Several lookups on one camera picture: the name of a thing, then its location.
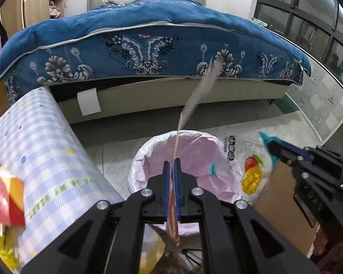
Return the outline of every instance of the pink trash bag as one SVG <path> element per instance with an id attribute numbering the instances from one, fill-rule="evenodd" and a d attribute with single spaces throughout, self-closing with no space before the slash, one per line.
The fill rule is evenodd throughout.
<path id="1" fill-rule="evenodd" d="M 131 193 L 147 186 L 147 180 L 163 172 L 164 161 L 172 161 L 177 131 L 152 137 L 137 152 L 128 176 Z M 210 191 L 219 200 L 234 203 L 241 199 L 238 178 L 230 169 L 223 143 L 208 133 L 179 132 L 177 158 L 184 173 L 197 177 L 198 186 Z M 179 235 L 199 233 L 198 224 L 179 224 Z"/>

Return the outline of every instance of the silver screw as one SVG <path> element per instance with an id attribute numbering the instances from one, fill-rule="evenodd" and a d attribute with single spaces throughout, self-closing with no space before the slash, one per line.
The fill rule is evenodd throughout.
<path id="1" fill-rule="evenodd" d="M 235 205 L 238 209 L 244 210 L 248 207 L 248 203 L 244 200 L 239 200 L 235 202 Z"/>
<path id="2" fill-rule="evenodd" d="M 151 190 L 150 188 L 144 188 L 141 191 L 141 195 L 143 195 L 144 197 L 150 197 L 153 194 L 153 190 Z"/>
<path id="3" fill-rule="evenodd" d="M 200 196 L 200 195 L 203 194 L 203 188 L 194 187 L 194 188 L 192 188 L 191 192 L 192 192 L 192 194 L 195 195 L 195 196 Z"/>
<path id="4" fill-rule="evenodd" d="M 98 203 L 96 203 L 96 207 L 99 209 L 99 210 L 104 210 L 105 208 L 108 207 L 108 202 L 107 201 L 99 201 Z"/>

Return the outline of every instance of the blue and white checkered fabric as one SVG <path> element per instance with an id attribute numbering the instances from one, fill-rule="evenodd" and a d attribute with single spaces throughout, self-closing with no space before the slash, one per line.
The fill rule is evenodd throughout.
<path id="1" fill-rule="evenodd" d="M 0 165 L 24 182 L 22 266 L 101 199 L 122 197 L 101 175 L 51 93 L 32 90 L 0 118 Z"/>

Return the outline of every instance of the window frame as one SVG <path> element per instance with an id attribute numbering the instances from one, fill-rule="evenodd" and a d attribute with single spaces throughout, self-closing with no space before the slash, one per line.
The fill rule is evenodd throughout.
<path id="1" fill-rule="evenodd" d="M 338 19 L 339 19 L 339 3 L 337 0 L 334 0 L 334 2 L 335 2 L 335 10 L 333 13 L 332 25 L 329 25 L 328 23 L 322 21 L 321 19 L 312 15 L 311 13 L 308 13 L 302 9 L 299 9 L 299 7 L 298 7 L 299 0 L 291 0 L 291 3 L 285 3 L 285 2 L 282 2 L 279 0 L 257 0 L 255 12 L 254 12 L 254 17 L 258 16 L 261 5 L 266 5 L 266 6 L 273 7 L 273 8 L 276 8 L 278 10 L 287 12 L 289 14 L 289 17 L 288 17 L 288 20 L 286 23 L 285 31 L 283 34 L 279 34 L 279 35 L 283 36 L 284 38 L 286 38 L 289 41 L 291 41 L 291 39 L 288 37 L 288 33 L 290 30 L 290 27 L 292 26 L 292 21 L 293 21 L 294 16 L 297 16 L 298 18 L 305 20 L 305 21 L 309 22 L 310 24 L 314 25 L 315 27 L 321 29 L 324 33 L 329 35 L 329 41 L 328 41 L 328 44 L 326 46 L 323 57 L 321 59 L 316 58 L 314 56 L 313 57 L 317 61 L 322 63 L 328 70 L 330 70 L 327 62 L 329 60 L 329 55 L 333 49 L 334 41 L 335 40 L 338 41 L 339 44 L 341 44 L 343 46 L 343 33 L 341 33 L 339 30 L 337 30 L 337 24 L 338 24 Z M 343 85 L 343 82 L 339 79 L 339 77 L 337 77 L 336 75 L 335 75 L 335 77 Z"/>

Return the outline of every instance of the blue blanket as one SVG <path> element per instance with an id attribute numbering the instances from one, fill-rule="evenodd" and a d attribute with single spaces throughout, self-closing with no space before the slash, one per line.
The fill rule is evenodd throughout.
<path id="1" fill-rule="evenodd" d="M 43 85 L 126 76 L 201 77 L 223 58 L 220 77 L 311 75 L 305 54 L 274 33 L 191 0 L 139 0 L 21 30 L 0 54 L 10 103 Z"/>

